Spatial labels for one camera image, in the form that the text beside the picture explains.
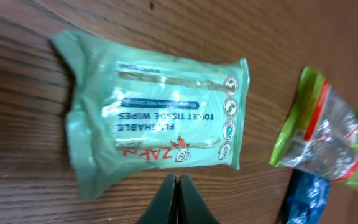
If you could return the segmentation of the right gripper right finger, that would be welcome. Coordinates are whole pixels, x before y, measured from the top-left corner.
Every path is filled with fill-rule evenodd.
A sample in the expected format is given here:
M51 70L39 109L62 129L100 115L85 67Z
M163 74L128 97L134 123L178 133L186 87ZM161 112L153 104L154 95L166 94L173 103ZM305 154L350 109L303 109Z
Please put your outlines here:
M182 224L219 224L189 175L179 180L178 222Z

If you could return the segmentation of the blue snack bar wrapper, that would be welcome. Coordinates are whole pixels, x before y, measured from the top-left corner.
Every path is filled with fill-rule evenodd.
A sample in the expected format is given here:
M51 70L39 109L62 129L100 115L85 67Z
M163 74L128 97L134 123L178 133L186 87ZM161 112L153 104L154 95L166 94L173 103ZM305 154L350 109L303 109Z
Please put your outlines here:
M294 170L278 218L282 224L318 224L327 204L329 180Z

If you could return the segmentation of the green packet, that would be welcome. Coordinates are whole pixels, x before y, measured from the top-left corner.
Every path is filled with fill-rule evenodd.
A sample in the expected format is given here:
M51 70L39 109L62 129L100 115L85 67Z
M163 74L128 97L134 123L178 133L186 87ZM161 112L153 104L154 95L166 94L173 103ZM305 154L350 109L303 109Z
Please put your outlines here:
M291 167L358 191L358 111L319 70L305 67L270 165Z

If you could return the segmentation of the teal snack packet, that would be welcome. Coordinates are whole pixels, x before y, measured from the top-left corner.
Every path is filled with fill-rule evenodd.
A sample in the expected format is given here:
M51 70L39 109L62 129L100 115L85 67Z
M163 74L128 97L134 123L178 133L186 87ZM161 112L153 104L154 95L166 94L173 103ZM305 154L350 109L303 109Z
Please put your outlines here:
M79 198L149 169L240 168L245 58L199 62L76 30L51 41L75 77L65 129Z

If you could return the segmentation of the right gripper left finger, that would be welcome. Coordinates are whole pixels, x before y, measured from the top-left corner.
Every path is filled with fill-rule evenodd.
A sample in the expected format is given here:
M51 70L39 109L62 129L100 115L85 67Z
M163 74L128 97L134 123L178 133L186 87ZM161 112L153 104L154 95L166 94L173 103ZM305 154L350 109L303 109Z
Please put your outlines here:
M136 224L177 223L176 186L175 175L168 174Z

